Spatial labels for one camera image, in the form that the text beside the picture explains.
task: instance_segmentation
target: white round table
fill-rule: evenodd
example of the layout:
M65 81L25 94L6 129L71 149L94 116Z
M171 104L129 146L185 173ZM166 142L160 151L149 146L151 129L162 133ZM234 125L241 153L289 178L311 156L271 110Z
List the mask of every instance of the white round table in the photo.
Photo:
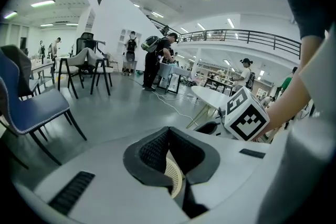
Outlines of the white round table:
M191 121L191 123L188 124L186 128L190 128L191 126L193 126L193 124L197 122L205 113L208 114L210 108L214 109L214 112L211 115L213 116L216 110L218 110L220 106L224 106L230 99L228 95L225 95L223 93L217 92L215 90L206 87L192 86L191 90L197 95L199 99L201 99L205 103L205 106Z

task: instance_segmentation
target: blue chair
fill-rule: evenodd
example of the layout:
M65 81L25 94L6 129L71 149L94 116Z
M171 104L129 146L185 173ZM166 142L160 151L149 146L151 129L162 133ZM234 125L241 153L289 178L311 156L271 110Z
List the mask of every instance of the blue chair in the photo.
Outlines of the blue chair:
M21 101L18 98L18 67L0 51L0 111L12 129L20 135L29 133L37 145L58 165L61 163L42 145L34 134L46 123L64 115L84 140L87 140L70 112L70 106L64 96L57 90L42 93Z

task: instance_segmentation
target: green shirt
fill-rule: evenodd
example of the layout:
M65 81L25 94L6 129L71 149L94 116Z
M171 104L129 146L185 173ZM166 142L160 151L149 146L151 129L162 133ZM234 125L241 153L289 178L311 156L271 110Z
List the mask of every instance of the green shirt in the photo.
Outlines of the green shirt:
M287 87L288 87L288 85L289 85L289 83L290 83L291 81L292 81L292 78L291 78L291 77L285 79L285 81L284 81L283 84L281 85L281 87L282 87L282 91L283 91L283 92L287 89Z

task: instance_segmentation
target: chair seat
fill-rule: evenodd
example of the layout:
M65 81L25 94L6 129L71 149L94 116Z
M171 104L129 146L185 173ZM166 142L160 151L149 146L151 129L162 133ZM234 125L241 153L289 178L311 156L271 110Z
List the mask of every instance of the chair seat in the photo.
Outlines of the chair seat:
M15 130L26 134L60 116L69 108L64 96L57 90L51 90L21 101L18 110L11 110L11 118L16 126Z
M113 73L113 67L105 67L106 73ZM97 68L97 74L104 74L104 69L102 67Z
M77 73L78 69L79 69L78 67L69 67L70 74ZM55 73L59 73L59 68L56 68ZM68 73L67 66L62 65L61 74L67 74L67 73Z

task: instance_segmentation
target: backpack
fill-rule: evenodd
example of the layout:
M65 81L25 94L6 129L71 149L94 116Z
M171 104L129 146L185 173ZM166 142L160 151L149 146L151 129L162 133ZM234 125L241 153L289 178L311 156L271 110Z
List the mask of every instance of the backpack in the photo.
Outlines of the backpack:
M128 42L127 42L127 51L135 51L135 48L136 48L136 43L135 39L130 39Z
M248 78L248 81L246 82L246 88L249 90L253 89L253 83L254 83L254 79L256 78L256 74L254 72L251 71L250 77Z
M154 52L160 40L161 39L157 36L150 36L143 44L141 44L141 48L147 52Z

